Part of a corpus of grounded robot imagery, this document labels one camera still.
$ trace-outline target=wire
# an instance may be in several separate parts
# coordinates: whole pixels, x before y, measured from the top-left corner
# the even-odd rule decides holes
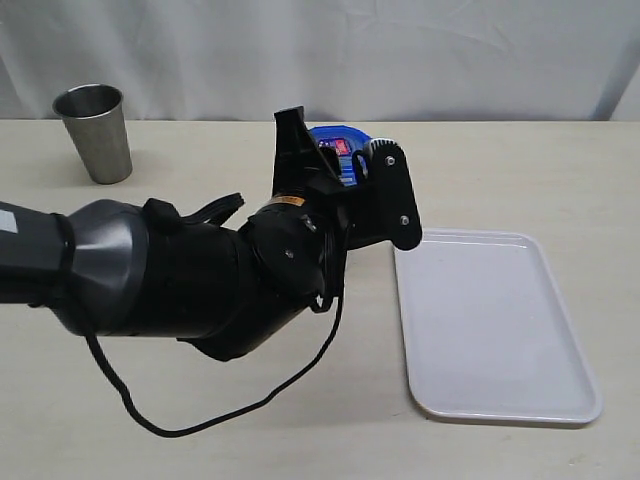
[[[348,239],[348,236],[349,236],[349,232],[347,230],[347,234],[345,236],[344,255],[342,257],[346,257],[346,251],[347,251],[347,245],[348,245],[348,241],[346,240]],[[341,262],[340,270],[344,275],[344,262],[342,257],[339,258],[338,261]],[[111,363],[109,363],[109,360],[105,356],[104,351],[102,350],[102,346],[100,345],[100,342],[98,341],[98,338],[96,337],[96,334],[93,331],[93,328],[91,328],[91,326],[88,324],[88,321],[86,321],[86,317],[84,316],[80,316],[80,317],[85,319],[85,321],[81,323],[82,323],[82,328],[84,330],[83,336],[85,338],[85,341],[87,342],[89,351],[93,355],[93,358],[95,359],[96,363],[98,364],[98,367],[100,368],[104,376],[107,378],[107,380],[109,380],[109,383],[111,383],[111,385],[113,385],[113,387],[120,394],[124,408],[127,411],[127,413],[131,416],[131,418],[138,425],[140,425],[141,427],[147,429],[149,432],[159,437],[180,438],[180,437],[186,437],[187,435],[192,435],[194,433],[201,432],[203,430],[206,430],[207,428],[214,427],[216,425],[227,422],[229,420],[233,420],[234,418],[238,418],[242,415],[246,415],[247,413],[253,412],[259,408],[266,406],[274,398],[276,398],[276,396],[278,396],[278,394],[280,394],[283,390],[290,387],[292,384],[294,384],[295,382],[300,380],[303,376],[305,376],[307,373],[309,373],[309,371],[313,367],[315,367],[318,364],[318,362],[320,362],[320,360],[322,359],[326,351],[329,349],[329,346],[335,339],[336,334],[338,333],[338,328],[340,327],[340,321],[342,320],[343,307],[344,307],[344,282],[340,282],[340,289],[338,293],[338,304],[336,307],[335,319],[333,321],[333,326],[331,327],[331,331],[329,332],[327,339],[324,341],[324,343],[320,347],[320,350],[318,350],[318,353],[316,353],[315,357],[313,357],[313,359],[304,368],[302,368],[300,371],[298,371],[298,373],[296,373],[295,375],[290,377],[288,380],[286,380],[285,382],[281,383],[276,388],[274,388],[271,391],[271,393],[269,393],[269,395],[264,397],[262,400],[259,400],[245,407],[239,408],[238,410],[234,410],[224,415],[220,415],[218,417],[212,418],[210,420],[194,425],[192,427],[181,428],[178,430],[167,430],[167,429],[161,428],[155,425],[154,423],[152,423],[151,421],[149,421],[145,416],[143,416],[140,413],[138,408],[135,406],[133,398],[131,397],[131,392],[129,391],[129,388],[124,383],[124,381],[120,378],[120,376],[116,373],[116,371],[111,366]]]

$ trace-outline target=plastic tray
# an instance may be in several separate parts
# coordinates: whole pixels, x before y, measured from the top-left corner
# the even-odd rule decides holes
[[[409,385],[427,412],[573,424],[600,415],[601,395],[535,240],[427,230],[395,258]]]

